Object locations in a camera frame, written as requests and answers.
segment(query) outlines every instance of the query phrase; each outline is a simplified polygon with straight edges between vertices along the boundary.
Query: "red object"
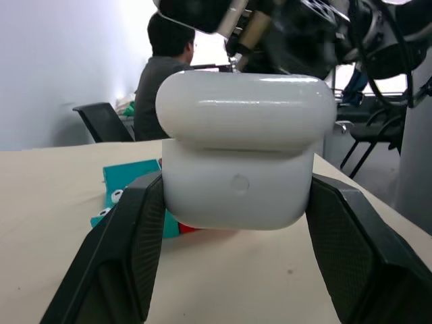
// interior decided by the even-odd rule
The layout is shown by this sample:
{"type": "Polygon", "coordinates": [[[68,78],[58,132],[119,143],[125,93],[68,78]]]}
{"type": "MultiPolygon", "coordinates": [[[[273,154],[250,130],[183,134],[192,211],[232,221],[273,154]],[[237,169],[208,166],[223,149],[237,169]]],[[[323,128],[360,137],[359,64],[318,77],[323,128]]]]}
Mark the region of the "red object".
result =
{"type": "Polygon", "coordinates": [[[199,228],[189,227],[189,226],[183,225],[181,223],[178,223],[178,229],[180,230],[181,234],[199,231],[199,228]]]}

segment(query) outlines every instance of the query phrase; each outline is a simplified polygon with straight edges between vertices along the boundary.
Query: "chair backrest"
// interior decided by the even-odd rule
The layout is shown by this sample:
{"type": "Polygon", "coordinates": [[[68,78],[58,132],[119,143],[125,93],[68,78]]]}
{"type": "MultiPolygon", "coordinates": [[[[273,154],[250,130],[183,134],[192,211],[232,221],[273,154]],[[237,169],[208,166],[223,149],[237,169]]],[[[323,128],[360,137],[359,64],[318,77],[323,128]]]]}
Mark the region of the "chair backrest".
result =
{"type": "Polygon", "coordinates": [[[134,139],[109,103],[76,107],[96,143],[133,142],[134,139]]]}

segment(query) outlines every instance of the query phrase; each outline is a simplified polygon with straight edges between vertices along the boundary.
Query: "cartoon eye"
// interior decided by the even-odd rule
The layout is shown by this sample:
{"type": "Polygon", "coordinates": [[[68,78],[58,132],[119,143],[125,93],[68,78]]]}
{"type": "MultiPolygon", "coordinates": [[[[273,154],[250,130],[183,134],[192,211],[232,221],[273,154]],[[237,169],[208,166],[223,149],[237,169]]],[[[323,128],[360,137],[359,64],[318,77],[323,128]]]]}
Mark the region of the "cartoon eye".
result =
{"type": "Polygon", "coordinates": [[[116,190],[111,194],[111,200],[114,204],[117,204],[120,201],[120,198],[122,197],[123,190],[116,190]]]}
{"type": "Polygon", "coordinates": [[[106,216],[106,214],[108,214],[109,213],[109,211],[111,210],[111,208],[105,208],[103,211],[101,211],[100,213],[99,213],[99,217],[104,217],[104,216],[106,216]]]}

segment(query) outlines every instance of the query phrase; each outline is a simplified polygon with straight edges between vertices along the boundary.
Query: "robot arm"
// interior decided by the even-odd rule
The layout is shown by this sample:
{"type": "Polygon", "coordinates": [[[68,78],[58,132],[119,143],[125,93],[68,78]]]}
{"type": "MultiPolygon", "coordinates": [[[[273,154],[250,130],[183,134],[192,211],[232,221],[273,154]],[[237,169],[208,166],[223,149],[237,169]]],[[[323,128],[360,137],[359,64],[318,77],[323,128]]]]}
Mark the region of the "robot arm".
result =
{"type": "Polygon", "coordinates": [[[371,85],[407,74],[412,92],[410,72],[432,40],[428,0],[160,0],[158,6],[169,19],[224,35],[241,72],[324,79],[339,64],[361,62],[371,85]]]}

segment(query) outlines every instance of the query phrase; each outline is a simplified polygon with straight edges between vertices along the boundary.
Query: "gray shirt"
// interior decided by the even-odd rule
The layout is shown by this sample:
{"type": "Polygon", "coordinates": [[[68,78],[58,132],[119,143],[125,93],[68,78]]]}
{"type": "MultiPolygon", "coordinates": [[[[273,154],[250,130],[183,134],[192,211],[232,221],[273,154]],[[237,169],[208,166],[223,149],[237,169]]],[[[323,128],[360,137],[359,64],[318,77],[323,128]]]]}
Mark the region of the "gray shirt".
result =
{"type": "Polygon", "coordinates": [[[135,140],[159,140],[169,137],[156,116],[156,94],[162,82],[170,75],[191,70],[190,65],[172,57],[151,57],[142,71],[135,98],[135,140]]]}

